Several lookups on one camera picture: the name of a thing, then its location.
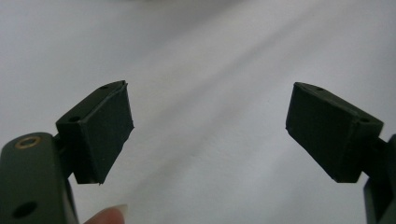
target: white surface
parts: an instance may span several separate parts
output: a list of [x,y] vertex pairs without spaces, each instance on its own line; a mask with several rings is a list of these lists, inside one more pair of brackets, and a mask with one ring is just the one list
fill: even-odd
[[71,177],[81,221],[365,223],[287,134],[292,84],[323,87],[396,133],[393,0],[0,2],[0,143],[125,79],[135,129],[102,186]]

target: dark green bracket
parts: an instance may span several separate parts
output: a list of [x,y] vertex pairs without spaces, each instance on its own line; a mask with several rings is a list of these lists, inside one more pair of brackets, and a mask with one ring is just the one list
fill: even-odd
[[396,135],[379,138],[383,122],[320,87],[295,83],[286,129],[338,183],[361,172],[368,224],[396,223]]
[[30,133],[0,158],[0,223],[77,224],[67,178],[103,184],[134,128],[127,84],[107,84],[57,122],[59,134]]

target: dark green plastic part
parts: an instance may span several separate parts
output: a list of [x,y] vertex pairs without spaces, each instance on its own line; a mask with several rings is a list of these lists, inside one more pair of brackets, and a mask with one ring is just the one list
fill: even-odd
[[[35,138],[31,147],[17,143]],[[30,133],[3,147],[0,159],[0,222],[77,224],[59,153],[48,133]]]
[[329,91],[294,84],[286,129],[336,182],[357,182],[363,155],[376,143],[382,126]]
[[104,183],[134,128],[127,84],[107,84],[73,107],[57,122],[59,136],[71,150],[79,184]]

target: small hole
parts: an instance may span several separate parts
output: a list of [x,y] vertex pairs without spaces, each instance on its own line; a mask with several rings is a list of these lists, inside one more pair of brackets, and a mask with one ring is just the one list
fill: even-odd
[[27,217],[31,215],[36,208],[37,208],[37,203],[35,202],[24,203],[15,209],[13,216],[15,218]]
[[70,122],[77,122],[77,121],[79,121],[79,120],[80,120],[80,117],[79,117],[79,116],[75,116],[75,117],[69,119]]
[[29,136],[25,137],[15,145],[16,148],[25,149],[28,147],[34,147],[40,142],[41,138],[39,136]]
[[28,138],[26,140],[21,141],[21,146],[26,147],[29,145],[34,145],[36,141],[37,141],[36,138]]

